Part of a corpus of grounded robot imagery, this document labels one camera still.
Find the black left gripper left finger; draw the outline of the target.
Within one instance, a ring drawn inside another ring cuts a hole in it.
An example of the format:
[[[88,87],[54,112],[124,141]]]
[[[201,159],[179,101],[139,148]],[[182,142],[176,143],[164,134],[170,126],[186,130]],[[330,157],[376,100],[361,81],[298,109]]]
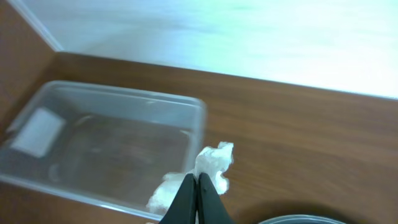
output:
[[[167,213],[159,224],[194,224],[197,214],[197,183],[187,174]]]

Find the white tissue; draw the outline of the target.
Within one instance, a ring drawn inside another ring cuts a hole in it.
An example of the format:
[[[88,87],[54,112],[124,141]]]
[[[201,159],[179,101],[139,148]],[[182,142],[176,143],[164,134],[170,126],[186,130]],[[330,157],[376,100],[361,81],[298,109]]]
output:
[[[229,189],[229,180],[223,175],[233,163],[232,142],[220,142],[217,147],[207,146],[197,155],[195,166],[188,174],[199,178],[201,173],[209,175],[218,195],[225,194]],[[180,188],[185,173],[169,172],[162,178],[162,183],[150,197],[146,207],[151,213],[166,212],[172,204]]]

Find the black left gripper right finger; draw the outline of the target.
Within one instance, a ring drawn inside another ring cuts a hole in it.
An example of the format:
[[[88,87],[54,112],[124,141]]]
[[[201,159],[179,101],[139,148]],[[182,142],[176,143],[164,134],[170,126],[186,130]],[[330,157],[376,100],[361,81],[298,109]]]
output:
[[[198,178],[198,221],[199,224],[234,224],[206,173]]]

